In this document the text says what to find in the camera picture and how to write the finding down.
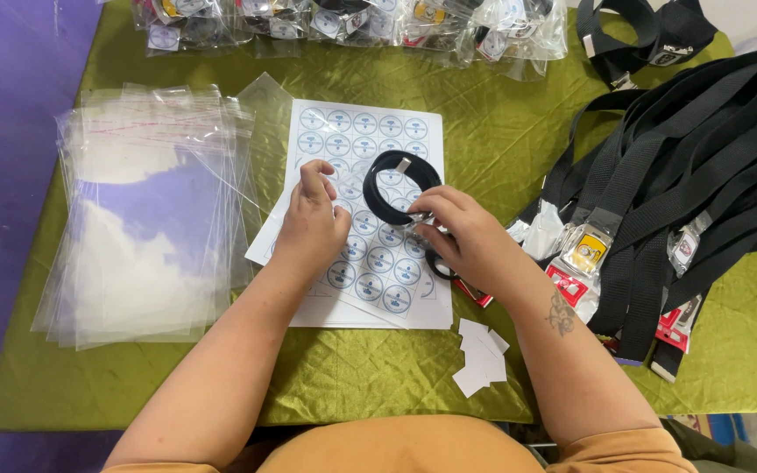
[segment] green satin cloth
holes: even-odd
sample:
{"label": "green satin cloth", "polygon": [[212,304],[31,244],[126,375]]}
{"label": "green satin cloth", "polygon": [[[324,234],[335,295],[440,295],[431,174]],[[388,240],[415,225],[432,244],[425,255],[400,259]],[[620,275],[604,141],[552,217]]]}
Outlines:
{"label": "green satin cloth", "polygon": [[[538,192],[542,176],[566,144],[574,114],[606,87],[575,38],[570,55],[550,64],[548,79],[522,83],[483,64],[448,70],[405,56],[400,48],[358,49],[306,43],[300,59],[145,59],[145,36],[134,32],[126,2],[106,4],[81,90],[217,83],[235,95],[267,71],[298,99],[350,102],[440,113],[449,184],[471,194],[503,223]],[[633,37],[624,25],[609,25]],[[726,37],[687,66],[732,54]],[[679,67],[648,67],[634,77],[653,86]],[[585,152],[608,133],[597,115]],[[260,183],[276,199],[281,182]],[[126,427],[190,344],[117,343],[76,353],[28,330],[67,218],[55,171],[25,266],[0,357],[0,430]],[[453,413],[496,421],[538,421],[531,385],[504,309],[482,310],[455,291],[454,331],[291,329],[262,407],[259,424],[327,424],[364,417]],[[509,381],[470,399],[452,374],[463,367],[457,317],[483,322],[510,343]],[[625,367],[658,413],[757,411],[757,254],[712,289],[675,385],[647,368]]]}

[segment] right hand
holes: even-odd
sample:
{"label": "right hand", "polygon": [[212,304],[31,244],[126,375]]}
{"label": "right hand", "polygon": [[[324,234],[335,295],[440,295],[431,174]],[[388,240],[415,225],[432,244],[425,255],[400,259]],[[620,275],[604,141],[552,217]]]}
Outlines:
{"label": "right hand", "polygon": [[[472,197],[451,186],[429,188],[408,212],[430,211],[434,225],[419,224],[415,231],[431,242],[437,253],[463,280],[503,300],[516,290],[530,257],[503,226]],[[437,229],[445,226],[454,240]]]}

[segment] sticker sheet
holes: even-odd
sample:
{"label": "sticker sheet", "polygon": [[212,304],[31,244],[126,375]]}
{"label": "sticker sheet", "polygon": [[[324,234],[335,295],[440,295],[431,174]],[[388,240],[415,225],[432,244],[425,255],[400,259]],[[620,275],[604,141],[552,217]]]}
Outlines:
{"label": "sticker sheet", "polygon": [[[341,177],[366,171],[381,152],[394,149],[426,159],[444,178],[440,115],[295,100],[285,191],[247,258],[268,263],[302,164],[317,158],[328,161],[336,169],[330,177],[335,184]],[[416,184],[393,170],[380,173],[378,180],[379,192],[399,210],[407,210],[419,196]],[[429,270],[423,245],[378,220],[358,186],[336,187],[339,195],[333,204],[352,215],[349,238],[335,262],[315,282],[292,325],[449,328],[450,285]]]}

